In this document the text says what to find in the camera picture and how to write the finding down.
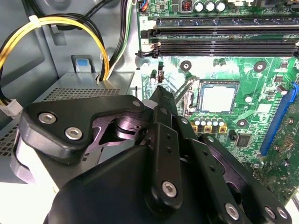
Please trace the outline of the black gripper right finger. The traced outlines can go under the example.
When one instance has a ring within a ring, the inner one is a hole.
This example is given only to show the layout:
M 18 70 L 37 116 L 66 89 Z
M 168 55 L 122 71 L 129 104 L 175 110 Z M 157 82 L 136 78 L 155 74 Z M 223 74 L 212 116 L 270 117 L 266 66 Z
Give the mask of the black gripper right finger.
M 290 224 L 287 210 L 215 137 L 197 137 L 187 119 L 178 115 L 172 93 L 162 91 L 162 103 L 172 113 L 179 149 L 199 174 L 204 209 L 211 224 Z

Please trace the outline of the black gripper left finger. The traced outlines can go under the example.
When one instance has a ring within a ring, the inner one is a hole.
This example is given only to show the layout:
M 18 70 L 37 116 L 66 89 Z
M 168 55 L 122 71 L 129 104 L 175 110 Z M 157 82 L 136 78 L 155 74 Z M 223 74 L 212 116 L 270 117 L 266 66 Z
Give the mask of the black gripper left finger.
M 131 147 L 153 153 L 149 188 L 158 205 L 178 209 L 183 197 L 178 133 L 159 86 L 147 101 L 131 95 L 33 103 L 19 122 L 18 160 L 34 180 L 58 189 Z

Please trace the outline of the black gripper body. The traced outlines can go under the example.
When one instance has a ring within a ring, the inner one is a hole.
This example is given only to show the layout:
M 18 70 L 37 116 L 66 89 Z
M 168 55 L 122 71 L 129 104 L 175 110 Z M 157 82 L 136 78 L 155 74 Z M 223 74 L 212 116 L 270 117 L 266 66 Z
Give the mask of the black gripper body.
M 195 153 L 180 147 L 183 203 L 163 208 L 150 189 L 153 153 L 131 147 L 66 183 L 56 195 L 47 224 L 220 224 L 219 200 L 199 172 Z

